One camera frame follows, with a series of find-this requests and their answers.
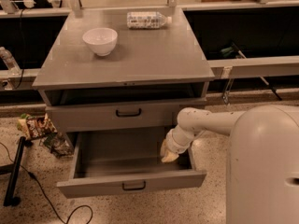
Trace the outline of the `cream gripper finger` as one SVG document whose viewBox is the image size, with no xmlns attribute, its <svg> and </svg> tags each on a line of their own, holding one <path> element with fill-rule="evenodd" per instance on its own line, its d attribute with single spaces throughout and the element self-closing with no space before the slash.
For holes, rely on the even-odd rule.
<svg viewBox="0 0 299 224">
<path fill-rule="evenodd" d="M 179 157 L 179 154 L 166 151 L 162 155 L 162 162 L 169 163 L 169 162 L 175 161 L 178 157 Z"/>
<path fill-rule="evenodd" d="M 166 146 L 166 141 L 164 139 L 163 142 L 162 142 L 162 144 L 161 144 L 161 148 L 160 148 L 160 156 L 161 157 L 165 156 L 166 150 L 167 150 L 167 146 Z"/>
</svg>

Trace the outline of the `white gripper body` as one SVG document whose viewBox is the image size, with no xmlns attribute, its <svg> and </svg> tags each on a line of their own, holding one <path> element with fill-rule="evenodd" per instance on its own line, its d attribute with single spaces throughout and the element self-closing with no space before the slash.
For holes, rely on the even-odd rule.
<svg viewBox="0 0 299 224">
<path fill-rule="evenodd" d="M 189 138 L 182 130 L 171 129 L 165 138 L 166 147 L 173 153 L 181 154 L 189 147 Z"/>
</svg>

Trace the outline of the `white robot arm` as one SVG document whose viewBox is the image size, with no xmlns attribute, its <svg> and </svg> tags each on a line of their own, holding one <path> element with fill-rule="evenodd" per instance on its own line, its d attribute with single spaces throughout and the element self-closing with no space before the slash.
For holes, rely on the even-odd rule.
<svg viewBox="0 0 299 224">
<path fill-rule="evenodd" d="M 171 162 L 200 135 L 227 135 L 227 224 L 299 224 L 299 107 L 262 105 L 213 113 L 187 107 L 163 140 Z"/>
</svg>

